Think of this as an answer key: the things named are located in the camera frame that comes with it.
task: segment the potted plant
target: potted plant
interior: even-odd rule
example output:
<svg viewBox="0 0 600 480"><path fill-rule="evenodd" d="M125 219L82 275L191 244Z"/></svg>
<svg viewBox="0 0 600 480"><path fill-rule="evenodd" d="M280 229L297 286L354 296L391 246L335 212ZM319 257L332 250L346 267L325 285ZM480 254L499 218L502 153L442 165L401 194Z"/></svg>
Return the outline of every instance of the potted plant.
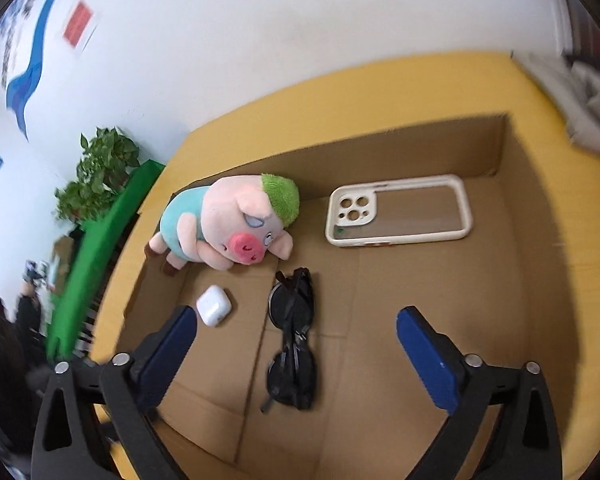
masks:
<svg viewBox="0 0 600 480"><path fill-rule="evenodd" d="M56 216L73 222L103 216L126 186L127 168L140 166L138 146L116 128L98 128L91 140L80 135L80 145L77 179L55 192Z"/></svg>

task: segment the white phone case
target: white phone case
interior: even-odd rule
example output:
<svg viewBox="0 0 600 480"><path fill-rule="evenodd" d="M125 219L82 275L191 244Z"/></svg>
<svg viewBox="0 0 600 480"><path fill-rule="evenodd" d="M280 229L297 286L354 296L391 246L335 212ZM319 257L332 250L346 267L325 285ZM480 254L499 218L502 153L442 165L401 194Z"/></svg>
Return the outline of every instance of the white phone case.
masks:
<svg viewBox="0 0 600 480"><path fill-rule="evenodd" d="M473 219L452 174L341 186L331 193L325 235L336 246L458 240Z"/></svg>

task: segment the pig leg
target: pig leg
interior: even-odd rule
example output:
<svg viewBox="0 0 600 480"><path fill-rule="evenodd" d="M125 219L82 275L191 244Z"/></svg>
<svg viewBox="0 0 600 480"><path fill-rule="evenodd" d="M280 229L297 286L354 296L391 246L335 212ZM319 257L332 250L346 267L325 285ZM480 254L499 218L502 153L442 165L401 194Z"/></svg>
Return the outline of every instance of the pig leg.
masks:
<svg viewBox="0 0 600 480"><path fill-rule="evenodd" d="M198 241L198 256L209 267L215 270L228 270L234 264L229 258L225 258L216 251L211 245L203 240Z"/></svg>
<svg viewBox="0 0 600 480"><path fill-rule="evenodd" d="M167 276L175 276L186 263L186 260L170 252L167 254L166 261L162 264L162 272Z"/></svg>
<svg viewBox="0 0 600 480"><path fill-rule="evenodd" d="M164 251L167 250L167 243L162 238L160 231L158 231L152 238L149 240L149 243L144 246L144 255L147 258L153 258L158 254L163 254Z"/></svg>

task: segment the blue gripper pad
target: blue gripper pad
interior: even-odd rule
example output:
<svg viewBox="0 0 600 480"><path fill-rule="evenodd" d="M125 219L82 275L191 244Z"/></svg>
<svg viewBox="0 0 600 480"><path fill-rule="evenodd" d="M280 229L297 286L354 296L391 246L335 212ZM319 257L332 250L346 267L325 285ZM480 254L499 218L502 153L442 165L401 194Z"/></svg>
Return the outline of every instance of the blue gripper pad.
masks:
<svg viewBox="0 0 600 480"><path fill-rule="evenodd" d="M414 307L404 308L398 313L396 329L398 339L429 397L437 407L452 415L460 400L458 384L452 369L445 363L431 339L438 334Z"/></svg>
<svg viewBox="0 0 600 480"><path fill-rule="evenodd" d="M196 338L198 318L193 308L184 308L162 336L152 355L144 362L136 380L136 406L140 412L155 408L178 372Z"/></svg>

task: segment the plush pig toy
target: plush pig toy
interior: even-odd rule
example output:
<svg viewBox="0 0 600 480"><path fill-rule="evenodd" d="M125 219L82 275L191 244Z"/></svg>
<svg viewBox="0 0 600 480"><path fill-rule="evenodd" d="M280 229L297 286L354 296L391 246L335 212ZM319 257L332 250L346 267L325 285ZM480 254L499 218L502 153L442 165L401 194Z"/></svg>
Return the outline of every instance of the plush pig toy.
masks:
<svg viewBox="0 0 600 480"><path fill-rule="evenodd" d="M267 250L286 260L293 240L284 229L298 216L293 181L270 174L226 176L179 193L145 246L147 256L169 251L162 266L174 276L187 262L218 270L262 261Z"/></svg>

